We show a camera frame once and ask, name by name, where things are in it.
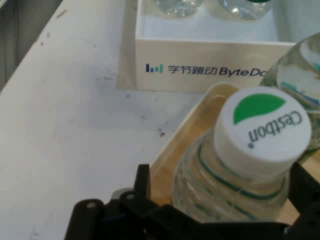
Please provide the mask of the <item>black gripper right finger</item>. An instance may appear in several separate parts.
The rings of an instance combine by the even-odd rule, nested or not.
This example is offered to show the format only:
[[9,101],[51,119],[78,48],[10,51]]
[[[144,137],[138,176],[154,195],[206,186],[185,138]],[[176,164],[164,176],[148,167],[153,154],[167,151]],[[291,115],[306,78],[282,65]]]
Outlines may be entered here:
[[290,170],[288,199],[298,211],[294,223],[284,230],[284,240],[320,238],[320,183],[299,163]]

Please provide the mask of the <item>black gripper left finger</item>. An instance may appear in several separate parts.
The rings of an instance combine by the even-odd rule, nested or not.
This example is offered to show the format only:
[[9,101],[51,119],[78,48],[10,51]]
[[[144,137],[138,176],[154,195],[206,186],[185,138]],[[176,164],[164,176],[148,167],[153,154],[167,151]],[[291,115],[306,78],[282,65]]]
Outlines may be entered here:
[[140,164],[133,188],[104,203],[81,200],[73,207],[66,240],[196,240],[200,224],[171,205],[151,200],[150,166]]

